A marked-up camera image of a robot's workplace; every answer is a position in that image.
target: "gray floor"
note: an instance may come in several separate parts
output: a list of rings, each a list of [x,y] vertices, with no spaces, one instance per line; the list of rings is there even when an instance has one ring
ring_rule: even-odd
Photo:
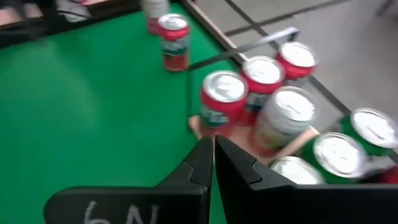
[[[233,0],[254,21],[263,21],[329,0]],[[267,33],[294,26],[300,42],[314,48],[320,64],[314,76],[349,109],[371,107],[398,121],[398,17],[374,13],[383,0],[352,0],[318,9],[262,27]],[[228,31],[245,25],[224,0],[197,0],[201,9]],[[250,30],[230,37],[236,45],[260,38]],[[274,55],[259,47],[246,55]],[[318,100],[322,113],[315,127],[323,129],[341,116],[312,86],[306,89]]]

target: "silver can top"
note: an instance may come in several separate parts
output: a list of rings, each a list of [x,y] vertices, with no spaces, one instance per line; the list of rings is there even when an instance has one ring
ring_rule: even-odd
[[[317,113],[316,103],[304,90],[284,86],[279,88],[273,96],[277,111],[293,121],[311,121]]]
[[[237,73],[216,71],[206,76],[203,81],[205,93],[212,99],[233,103],[242,100],[248,93],[248,84]]]
[[[300,42],[286,42],[279,47],[280,56],[288,63],[299,67],[313,67],[317,64],[314,51]]]
[[[397,123],[380,111],[370,108],[356,109],[351,115],[351,124],[371,144],[386,149],[398,147]]]
[[[258,83],[273,84],[285,78],[279,62],[266,56],[249,58],[249,60],[243,63],[242,69],[250,79]]]
[[[320,135],[313,152],[323,168],[339,177],[358,178],[366,172],[368,156],[358,142],[345,134]]]
[[[167,30],[180,30],[188,26],[185,17],[180,14],[167,14],[159,18],[158,23]]]
[[[276,160],[270,167],[296,184],[324,184],[325,180],[313,166],[303,159],[286,156]]]

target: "green soda can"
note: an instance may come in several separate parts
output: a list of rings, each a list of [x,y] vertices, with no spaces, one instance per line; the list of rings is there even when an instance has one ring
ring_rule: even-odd
[[[353,184],[368,168],[368,155],[362,146],[340,133],[311,139],[304,145],[301,157],[319,170],[328,184]]]
[[[359,108],[336,122],[330,131],[354,138],[370,156],[386,156],[398,147],[396,122],[373,109]]]
[[[288,178],[296,184],[324,184],[321,173],[303,159],[294,156],[285,156],[275,160],[270,169]]]

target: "red soda can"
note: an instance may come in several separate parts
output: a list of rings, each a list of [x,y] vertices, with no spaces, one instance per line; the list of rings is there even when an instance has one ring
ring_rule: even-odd
[[[398,184],[398,166],[395,166],[380,175],[381,184]]]
[[[285,74],[278,61],[265,56],[245,61],[241,73],[248,83],[249,94],[239,124],[249,126],[256,122],[268,96],[283,85]]]
[[[160,25],[157,21],[169,13],[168,0],[142,0],[142,10],[146,17],[148,31],[159,35]]]
[[[286,42],[279,47],[275,59],[285,70],[285,85],[302,87],[308,82],[317,59],[314,51],[299,42]]]
[[[162,36],[163,62],[167,70],[179,72],[189,64],[189,25],[178,14],[167,14],[159,18]]]
[[[247,94],[248,84],[237,73],[217,71],[207,75],[201,89],[201,132],[229,137]]]

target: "green felt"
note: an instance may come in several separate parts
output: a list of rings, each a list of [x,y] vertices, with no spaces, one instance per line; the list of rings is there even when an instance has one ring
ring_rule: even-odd
[[[219,54],[189,19],[191,62]],[[197,113],[203,77],[232,66],[166,72],[145,24],[137,12],[0,51],[0,223],[44,223],[46,200],[67,187],[154,186],[195,145],[186,76]],[[224,223],[213,180],[211,222]]]

